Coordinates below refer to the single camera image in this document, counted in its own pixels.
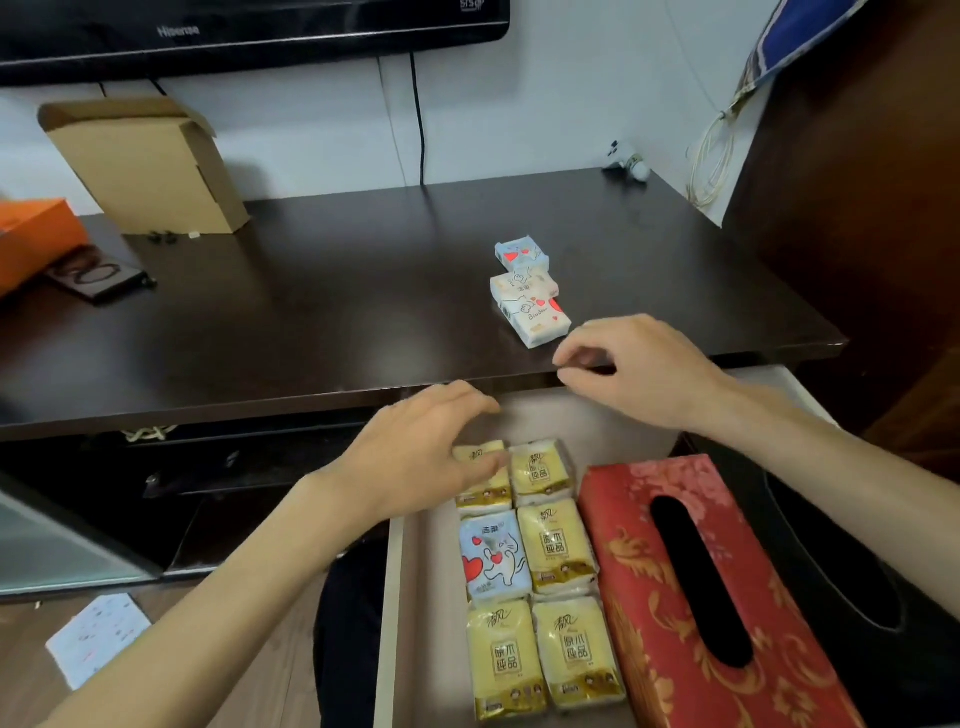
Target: black cable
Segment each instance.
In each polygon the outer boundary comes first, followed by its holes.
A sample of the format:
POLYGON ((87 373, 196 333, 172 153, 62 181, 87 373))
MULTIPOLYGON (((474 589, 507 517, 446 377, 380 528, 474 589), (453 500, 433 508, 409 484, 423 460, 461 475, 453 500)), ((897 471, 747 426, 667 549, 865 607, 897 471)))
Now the black cable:
POLYGON ((423 168, 426 163, 426 137, 423 135, 423 114, 420 113, 420 89, 417 87, 417 62, 410 53, 410 73, 414 77, 414 102, 417 104, 417 123, 420 124, 420 186, 423 187, 423 168))

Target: wooden floor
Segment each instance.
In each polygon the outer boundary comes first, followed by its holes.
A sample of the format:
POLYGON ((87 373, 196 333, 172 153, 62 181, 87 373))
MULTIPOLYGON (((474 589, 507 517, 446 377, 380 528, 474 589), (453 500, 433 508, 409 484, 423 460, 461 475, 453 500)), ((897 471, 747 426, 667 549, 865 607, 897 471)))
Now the wooden floor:
MULTIPOLYGON (((264 645, 210 728, 319 728, 313 681, 313 620, 320 577, 264 645)), ((191 587, 151 588, 131 595, 157 621, 191 587)), ((0 726, 34 728, 70 693, 44 645, 90 597, 0 606, 0 726)))

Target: cardboard box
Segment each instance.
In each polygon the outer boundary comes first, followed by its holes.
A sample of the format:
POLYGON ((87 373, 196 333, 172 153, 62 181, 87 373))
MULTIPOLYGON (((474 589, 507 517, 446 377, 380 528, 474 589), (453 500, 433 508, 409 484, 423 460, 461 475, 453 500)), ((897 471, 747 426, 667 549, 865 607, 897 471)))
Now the cardboard box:
POLYGON ((864 728, 707 455, 590 468, 579 505, 639 725, 864 728), (657 497, 678 500, 696 526, 693 538, 702 539, 746 628, 745 667, 723 664, 704 642, 651 516, 657 497))
POLYGON ((0 297, 88 242, 66 200, 0 201, 0 297))
POLYGON ((173 99, 44 104, 37 121, 123 233, 230 233, 250 219, 213 129, 173 99))

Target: power cord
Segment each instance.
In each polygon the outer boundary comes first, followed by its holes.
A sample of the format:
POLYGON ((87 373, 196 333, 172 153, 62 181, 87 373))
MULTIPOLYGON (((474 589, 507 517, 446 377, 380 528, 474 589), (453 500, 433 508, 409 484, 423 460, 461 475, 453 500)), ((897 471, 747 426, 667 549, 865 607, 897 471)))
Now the power cord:
POLYGON ((414 80, 414 102, 417 104, 417 123, 420 125, 420 186, 423 187, 423 170, 426 164, 426 136, 423 134, 423 114, 420 112, 420 89, 417 87, 417 62, 410 53, 410 74, 414 80))
POLYGON ((407 173, 403 169, 403 159, 400 158, 400 147, 396 143, 396 131, 394 131, 394 118, 390 114, 390 102, 387 100, 387 85, 383 82, 383 64, 380 57, 376 58, 376 70, 380 74, 380 90, 383 92, 383 106, 387 110, 387 119, 390 120, 390 134, 394 138, 394 151, 396 152, 396 163, 400 165, 400 175, 403 176, 403 186, 407 186, 407 173))
POLYGON ((707 103, 717 112, 716 117, 714 117, 707 131, 704 132, 704 135, 700 139, 697 153, 690 163, 690 179, 686 183, 686 198, 696 207, 703 209, 716 201, 720 196, 720 191, 723 189, 724 182, 727 181, 730 161, 733 158, 733 124, 736 121, 736 116, 739 111, 739 105, 736 103, 738 99, 734 99, 734 103, 724 111, 721 111, 717 107, 717 104, 713 102, 713 99, 709 93, 707 93, 707 85, 704 84, 704 80, 700 78, 700 74, 697 73, 697 67, 693 64, 693 61, 690 60, 690 56, 686 52, 684 37, 681 35, 677 21, 673 17, 670 0, 663 0, 663 9, 666 11, 667 18, 670 20, 673 35, 677 39, 677 44, 680 46, 680 53, 684 57, 686 67, 689 68, 690 73, 693 74, 693 79, 703 92, 707 103), (723 151, 720 158, 717 159, 717 163, 713 166, 713 170, 709 173, 709 176, 703 183, 700 183, 697 178, 700 176, 702 168, 706 165, 710 153, 715 148, 720 134, 724 131, 726 131, 727 138, 723 141, 723 151))

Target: white cable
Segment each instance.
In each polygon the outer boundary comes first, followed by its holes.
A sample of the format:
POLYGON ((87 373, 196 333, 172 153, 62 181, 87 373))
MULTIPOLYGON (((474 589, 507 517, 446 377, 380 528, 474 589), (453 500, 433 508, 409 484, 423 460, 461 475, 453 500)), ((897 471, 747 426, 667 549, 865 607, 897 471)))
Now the white cable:
POLYGON ((690 179, 686 183, 686 198, 699 209, 711 205, 720 196, 724 182, 727 181, 730 162, 733 158, 733 122, 735 120, 736 115, 731 109, 721 111, 707 127, 707 131, 700 140, 697 154, 690 165, 690 179), (723 141, 723 151, 720 158, 717 159, 717 163, 707 179, 703 184, 700 184, 697 180, 698 173, 701 167, 708 162, 719 135, 724 131, 727 133, 727 138, 723 141))
POLYGON ((674 19, 673 11, 670 8, 670 0, 663 0, 663 9, 666 11, 667 18, 670 20, 673 35, 677 39, 677 44, 680 46, 680 53, 684 57, 687 68, 690 69, 690 73, 693 75, 694 81, 697 82, 697 86, 699 86, 703 92, 704 98, 707 99, 707 103, 717 112, 716 117, 700 139, 697 154, 694 156, 693 162, 690 165, 690 179, 686 183, 686 198, 699 209, 703 209, 711 205, 720 196, 724 182, 727 181, 730 161, 733 158, 733 122, 736 121, 736 114, 733 112, 733 104, 731 104, 730 108, 726 111, 721 111, 717 105, 713 103, 713 99, 709 93, 707 93, 707 85, 704 84, 704 80, 700 78, 700 74, 697 73, 697 67, 693 64, 693 61, 690 60, 690 56, 686 52, 684 38, 680 33, 680 28, 677 26, 677 21, 674 19), (713 147, 716 144, 717 137, 714 136, 714 133, 722 133, 724 128, 727 130, 727 138, 724 140, 723 154, 717 160, 706 182, 701 186, 697 182, 697 173, 707 162, 710 152, 713 151, 713 147))
POLYGON ((376 70, 380 74, 380 90, 383 91, 383 106, 387 110, 387 118, 390 120, 390 134, 394 138, 394 150, 396 151, 396 163, 400 165, 400 175, 403 177, 403 186, 407 186, 407 173, 403 171, 403 159, 400 158, 400 147, 396 143, 396 132, 394 131, 394 118, 390 114, 390 102, 387 101, 387 85, 383 83, 383 65, 380 63, 380 57, 376 58, 376 70))

